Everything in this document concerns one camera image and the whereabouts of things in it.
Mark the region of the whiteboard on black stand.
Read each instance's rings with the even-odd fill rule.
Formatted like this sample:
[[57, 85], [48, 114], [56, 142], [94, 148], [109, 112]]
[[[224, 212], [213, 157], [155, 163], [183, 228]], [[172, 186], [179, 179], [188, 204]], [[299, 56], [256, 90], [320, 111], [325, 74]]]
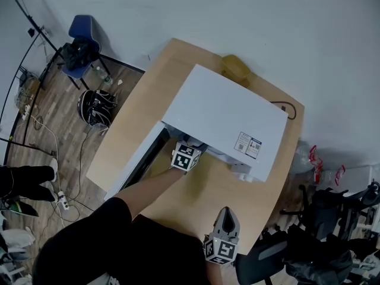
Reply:
[[[47, 38], [59, 48], [67, 36], [53, 16], [46, 0], [0, 0], [0, 138], [7, 139], [18, 113], [14, 103], [22, 65], [40, 75], [54, 50], [42, 37], [30, 36], [32, 16]], [[7, 143], [0, 140], [0, 163], [4, 161]]]

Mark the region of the person's left forearm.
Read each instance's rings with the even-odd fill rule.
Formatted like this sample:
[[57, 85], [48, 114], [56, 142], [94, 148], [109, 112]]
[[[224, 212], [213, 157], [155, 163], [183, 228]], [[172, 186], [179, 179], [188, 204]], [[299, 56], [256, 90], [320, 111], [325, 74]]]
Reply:
[[119, 191], [114, 197], [127, 204], [134, 219], [185, 174], [185, 171], [173, 167]]

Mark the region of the blue chair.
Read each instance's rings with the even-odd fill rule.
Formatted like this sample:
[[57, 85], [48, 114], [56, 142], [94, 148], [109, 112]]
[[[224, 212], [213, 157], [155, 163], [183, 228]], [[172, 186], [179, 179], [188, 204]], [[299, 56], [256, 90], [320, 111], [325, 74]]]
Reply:
[[[100, 64], [102, 65], [103, 69], [107, 71], [108, 74], [110, 74], [110, 71], [106, 64], [104, 63], [102, 57], [101, 57], [101, 51], [102, 51], [102, 46], [99, 41], [99, 36], [97, 35], [97, 28], [95, 25], [95, 20], [92, 16], [90, 15], [76, 15], [72, 21], [72, 24], [69, 28], [68, 32], [69, 36], [73, 38], [73, 40], [77, 37], [85, 37], [89, 40], [92, 40], [93, 42], [97, 43], [99, 45], [99, 57], [95, 61], [99, 61]], [[89, 68], [93, 67], [93, 63], [95, 62], [90, 62], [87, 66], [84, 68], [78, 68], [73, 71], [69, 71], [66, 66], [65, 62], [62, 68], [62, 72], [67, 75], [70, 80], [74, 83], [75, 81], [79, 80], [82, 85], [85, 87], [86, 90], [89, 89], [88, 85], [84, 81], [84, 74], [87, 72]]]

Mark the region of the white microwave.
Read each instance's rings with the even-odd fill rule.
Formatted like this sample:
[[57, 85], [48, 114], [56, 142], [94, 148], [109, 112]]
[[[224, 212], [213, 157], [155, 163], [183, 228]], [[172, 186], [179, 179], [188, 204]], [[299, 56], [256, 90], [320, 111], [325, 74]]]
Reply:
[[256, 93], [196, 65], [163, 117], [108, 190], [112, 197], [138, 182], [169, 139], [227, 163], [242, 181], [265, 182], [273, 167], [288, 114]]

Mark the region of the person's right forearm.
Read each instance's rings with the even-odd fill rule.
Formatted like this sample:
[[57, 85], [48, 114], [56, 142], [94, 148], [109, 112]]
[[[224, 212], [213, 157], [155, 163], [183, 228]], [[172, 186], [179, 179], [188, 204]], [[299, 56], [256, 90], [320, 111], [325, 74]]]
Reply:
[[221, 276], [221, 268], [218, 264], [213, 262], [206, 262], [207, 278], [211, 285], [223, 285]]

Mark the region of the black bag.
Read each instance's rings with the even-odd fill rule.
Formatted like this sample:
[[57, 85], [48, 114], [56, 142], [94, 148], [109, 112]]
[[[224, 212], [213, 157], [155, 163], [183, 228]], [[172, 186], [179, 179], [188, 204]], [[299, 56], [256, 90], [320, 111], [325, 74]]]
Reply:
[[99, 45], [85, 37], [77, 37], [62, 47], [62, 57], [69, 71], [84, 68], [99, 57]]

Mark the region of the person's black clothing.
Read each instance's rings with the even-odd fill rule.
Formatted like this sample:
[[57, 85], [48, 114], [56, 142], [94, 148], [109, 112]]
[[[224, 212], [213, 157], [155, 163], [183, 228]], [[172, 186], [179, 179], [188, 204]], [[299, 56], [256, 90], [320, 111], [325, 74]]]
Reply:
[[88, 285], [109, 275], [119, 285], [210, 285], [201, 241], [111, 198], [41, 248], [33, 285]]

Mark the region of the yellow plastic container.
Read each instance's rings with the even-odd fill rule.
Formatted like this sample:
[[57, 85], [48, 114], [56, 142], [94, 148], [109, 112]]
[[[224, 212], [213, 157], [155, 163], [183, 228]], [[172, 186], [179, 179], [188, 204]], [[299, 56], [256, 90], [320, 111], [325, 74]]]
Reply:
[[251, 70], [235, 55], [226, 55], [221, 59], [221, 75], [247, 88]]

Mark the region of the black helmet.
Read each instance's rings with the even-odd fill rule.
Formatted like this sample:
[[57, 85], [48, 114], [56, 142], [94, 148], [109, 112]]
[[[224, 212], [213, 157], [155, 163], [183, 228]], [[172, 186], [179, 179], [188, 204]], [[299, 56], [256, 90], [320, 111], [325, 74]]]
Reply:
[[110, 127], [112, 112], [117, 106], [116, 97], [104, 90], [86, 90], [78, 99], [79, 117], [87, 125]]

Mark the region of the black office chair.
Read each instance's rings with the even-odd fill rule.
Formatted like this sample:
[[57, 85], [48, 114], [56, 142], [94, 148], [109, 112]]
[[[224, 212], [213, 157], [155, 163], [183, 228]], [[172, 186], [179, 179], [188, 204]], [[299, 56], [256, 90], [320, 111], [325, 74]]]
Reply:
[[284, 268], [287, 239], [257, 240], [247, 255], [237, 254], [235, 271], [240, 285], [254, 285], [265, 281], [273, 285], [270, 277]]

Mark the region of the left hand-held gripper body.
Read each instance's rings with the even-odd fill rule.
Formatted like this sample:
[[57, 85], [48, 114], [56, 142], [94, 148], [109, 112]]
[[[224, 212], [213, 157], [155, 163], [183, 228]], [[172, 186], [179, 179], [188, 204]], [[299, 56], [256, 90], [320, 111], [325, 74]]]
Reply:
[[177, 141], [175, 149], [172, 151], [171, 166], [183, 171], [190, 171], [197, 165], [204, 151], [204, 143], [199, 146], [189, 146], [184, 142]]

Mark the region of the black jacket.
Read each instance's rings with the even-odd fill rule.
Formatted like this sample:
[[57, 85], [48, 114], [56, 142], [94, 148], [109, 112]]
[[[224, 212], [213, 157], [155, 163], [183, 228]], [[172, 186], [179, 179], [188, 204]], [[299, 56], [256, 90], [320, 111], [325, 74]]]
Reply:
[[296, 225], [287, 231], [283, 262], [297, 285], [342, 285], [353, 266], [351, 251], [342, 240], [331, 235], [322, 242]]

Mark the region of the brown cardboard box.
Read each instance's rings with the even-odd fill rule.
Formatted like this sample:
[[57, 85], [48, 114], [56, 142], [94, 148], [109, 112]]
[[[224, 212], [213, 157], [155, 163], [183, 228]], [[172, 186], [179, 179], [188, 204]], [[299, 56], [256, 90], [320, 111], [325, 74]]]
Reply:
[[22, 86], [22, 90], [25, 93], [34, 94], [37, 92], [37, 89], [39, 88], [40, 81], [36, 77], [30, 77], [28, 78], [25, 83]]

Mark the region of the clear plastic water bottle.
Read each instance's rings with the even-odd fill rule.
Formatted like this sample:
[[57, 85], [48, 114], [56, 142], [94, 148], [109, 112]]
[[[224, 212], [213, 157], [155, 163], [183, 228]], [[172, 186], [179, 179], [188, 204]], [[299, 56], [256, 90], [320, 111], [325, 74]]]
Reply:
[[107, 71], [100, 66], [97, 66], [95, 68], [97, 75], [100, 77], [100, 79], [106, 84], [106, 85], [112, 85], [113, 79], [110, 76], [110, 74], [107, 73]]

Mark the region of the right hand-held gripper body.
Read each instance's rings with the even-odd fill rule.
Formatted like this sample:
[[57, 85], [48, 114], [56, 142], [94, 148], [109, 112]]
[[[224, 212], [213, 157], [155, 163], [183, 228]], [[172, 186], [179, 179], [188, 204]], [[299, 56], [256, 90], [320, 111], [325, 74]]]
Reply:
[[237, 236], [205, 235], [203, 250], [205, 260], [217, 265], [231, 264], [238, 252], [239, 238]]

